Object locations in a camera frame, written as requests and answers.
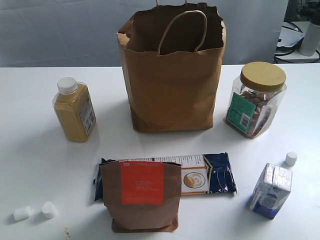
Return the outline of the white marshmallow left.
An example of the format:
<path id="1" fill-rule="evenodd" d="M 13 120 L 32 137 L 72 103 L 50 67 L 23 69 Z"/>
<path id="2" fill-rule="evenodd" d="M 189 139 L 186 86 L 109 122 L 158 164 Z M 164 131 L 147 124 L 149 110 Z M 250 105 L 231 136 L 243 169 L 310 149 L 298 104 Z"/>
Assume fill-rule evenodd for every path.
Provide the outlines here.
<path id="1" fill-rule="evenodd" d="M 26 205 L 20 208 L 17 208 L 13 212 L 13 219 L 18 222 L 24 219 L 29 218 L 32 215 L 32 209 L 30 205 Z"/>

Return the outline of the clear jar yellow lid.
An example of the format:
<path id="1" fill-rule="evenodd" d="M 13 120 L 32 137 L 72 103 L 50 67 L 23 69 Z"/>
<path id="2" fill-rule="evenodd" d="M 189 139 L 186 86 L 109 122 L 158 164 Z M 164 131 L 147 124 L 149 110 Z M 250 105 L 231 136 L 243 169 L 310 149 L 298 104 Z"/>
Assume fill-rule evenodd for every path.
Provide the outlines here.
<path id="1" fill-rule="evenodd" d="M 286 73 L 262 61 L 243 66 L 233 81 L 225 122 L 246 138 L 254 139 L 272 124 L 287 90 Z"/>

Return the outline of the yellow grain plastic bottle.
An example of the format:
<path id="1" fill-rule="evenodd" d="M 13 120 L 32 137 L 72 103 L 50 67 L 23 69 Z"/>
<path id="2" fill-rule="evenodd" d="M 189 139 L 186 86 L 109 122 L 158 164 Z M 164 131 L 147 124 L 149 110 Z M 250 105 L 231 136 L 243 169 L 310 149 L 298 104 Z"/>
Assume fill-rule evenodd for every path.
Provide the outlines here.
<path id="1" fill-rule="evenodd" d="M 64 77 L 57 82 L 57 88 L 52 104 L 66 138 L 72 142 L 86 142 L 96 124 L 88 86 L 72 77 Z"/>

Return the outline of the small white bottle cap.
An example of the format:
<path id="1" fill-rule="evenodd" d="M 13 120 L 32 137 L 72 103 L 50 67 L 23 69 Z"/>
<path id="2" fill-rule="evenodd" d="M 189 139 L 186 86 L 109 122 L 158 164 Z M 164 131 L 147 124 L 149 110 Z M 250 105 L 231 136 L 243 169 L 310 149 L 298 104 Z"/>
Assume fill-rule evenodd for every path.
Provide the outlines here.
<path id="1" fill-rule="evenodd" d="M 288 152 L 285 157 L 285 164 L 293 167 L 298 159 L 298 154 L 294 151 Z"/>

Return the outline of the navy blue flat packet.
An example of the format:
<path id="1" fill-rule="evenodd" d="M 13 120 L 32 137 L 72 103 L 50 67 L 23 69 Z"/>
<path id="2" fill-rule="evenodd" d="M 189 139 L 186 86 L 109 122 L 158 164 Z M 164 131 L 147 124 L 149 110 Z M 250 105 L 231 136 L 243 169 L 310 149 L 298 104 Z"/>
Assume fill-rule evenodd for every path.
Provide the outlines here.
<path id="1" fill-rule="evenodd" d="M 237 191 L 228 154 L 132 158 L 131 161 L 166 162 L 181 165 L 181 194 L 232 194 Z"/>

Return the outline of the brown pouch orange label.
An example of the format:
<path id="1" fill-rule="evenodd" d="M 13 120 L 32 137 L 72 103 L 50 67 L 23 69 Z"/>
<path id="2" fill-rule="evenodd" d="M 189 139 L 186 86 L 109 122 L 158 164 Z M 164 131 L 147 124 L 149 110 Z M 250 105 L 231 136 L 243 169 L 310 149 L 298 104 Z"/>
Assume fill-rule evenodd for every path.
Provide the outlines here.
<path id="1" fill-rule="evenodd" d="M 112 160 L 99 169 L 103 203 L 115 233 L 173 232 L 178 228 L 180 164 Z"/>

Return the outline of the white cylinder in background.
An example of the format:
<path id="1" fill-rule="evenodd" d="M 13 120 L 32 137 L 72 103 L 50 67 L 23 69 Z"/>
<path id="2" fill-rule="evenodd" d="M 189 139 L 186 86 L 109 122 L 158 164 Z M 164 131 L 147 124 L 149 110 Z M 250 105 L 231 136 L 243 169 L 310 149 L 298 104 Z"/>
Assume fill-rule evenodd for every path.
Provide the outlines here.
<path id="1" fill-rule="evenodd" d="M 299 52 L 304 56 L 312 56 L 320 43 L 320 25 L 309 23 L 303 41 L 299 48 Z"/>

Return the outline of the brown paper shopping bag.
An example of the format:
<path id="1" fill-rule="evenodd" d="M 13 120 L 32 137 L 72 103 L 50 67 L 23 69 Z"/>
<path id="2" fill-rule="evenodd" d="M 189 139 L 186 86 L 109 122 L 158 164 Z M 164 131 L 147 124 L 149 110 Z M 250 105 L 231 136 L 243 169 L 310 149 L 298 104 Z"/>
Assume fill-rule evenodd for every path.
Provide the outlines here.
<path id="1" fill-rule="evenodd" d="M 216 6 L 157 4 L 136 12 L 116 35 L 136 131 L 213 126 L 227 37 Z"/>

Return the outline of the blue white carton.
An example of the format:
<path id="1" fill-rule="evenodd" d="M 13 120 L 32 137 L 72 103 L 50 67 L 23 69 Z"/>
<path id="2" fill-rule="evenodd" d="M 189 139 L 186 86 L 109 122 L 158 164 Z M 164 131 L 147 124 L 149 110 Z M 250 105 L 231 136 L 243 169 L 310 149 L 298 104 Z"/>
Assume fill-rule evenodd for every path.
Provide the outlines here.
<path id="1" fill-rule="evenodd" d="M 291 170 L 267 163 L 253 190 L 249 209 L 274 219 L 291 193 L 292 177 Z"/>

